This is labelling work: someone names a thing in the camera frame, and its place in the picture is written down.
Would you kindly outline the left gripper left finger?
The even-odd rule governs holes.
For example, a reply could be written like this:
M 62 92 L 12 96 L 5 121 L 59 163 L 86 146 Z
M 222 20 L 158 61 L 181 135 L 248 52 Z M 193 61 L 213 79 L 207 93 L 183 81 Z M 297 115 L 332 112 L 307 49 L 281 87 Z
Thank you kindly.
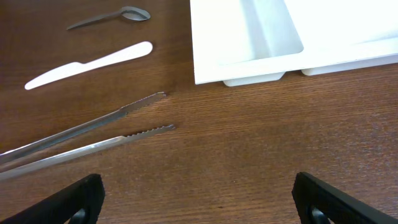
M 98 221 L 105 198 L 101 176 L 90 174 L 2 223 L 91 223 Z

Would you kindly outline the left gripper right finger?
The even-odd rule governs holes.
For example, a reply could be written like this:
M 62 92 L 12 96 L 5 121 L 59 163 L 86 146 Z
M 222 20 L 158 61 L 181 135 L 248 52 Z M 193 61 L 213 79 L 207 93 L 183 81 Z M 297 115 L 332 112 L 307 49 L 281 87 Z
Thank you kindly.
M 397 224 L 389 216 L 307 172 L 295 177 L 292 196 L 300 221 L 304 224 Z

